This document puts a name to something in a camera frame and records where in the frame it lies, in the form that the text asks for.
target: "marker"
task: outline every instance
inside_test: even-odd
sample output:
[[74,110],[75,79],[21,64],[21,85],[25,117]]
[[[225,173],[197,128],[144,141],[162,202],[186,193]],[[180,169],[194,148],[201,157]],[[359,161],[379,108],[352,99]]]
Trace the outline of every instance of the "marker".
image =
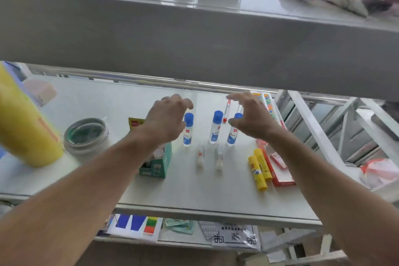
[[231,103],[231,100],[229,99],[229,101],[227,101],[226,110],[223,115],[223,123],[227,122],[227,117],[229,116],[229,110],[230,110],[230,103]]

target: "blue cap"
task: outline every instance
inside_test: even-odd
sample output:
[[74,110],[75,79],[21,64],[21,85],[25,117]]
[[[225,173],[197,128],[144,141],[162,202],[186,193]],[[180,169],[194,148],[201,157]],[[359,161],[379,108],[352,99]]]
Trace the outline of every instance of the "blue cap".
[[184,115],[184,122],[186,123],[187,127],[192,127],[194,121],[194,115],[192,113],[186,113]]
[[213,123],[215,124],[221,124],[223,120],[223,112],[220,110],[217,110],[215,114],[213,115]]

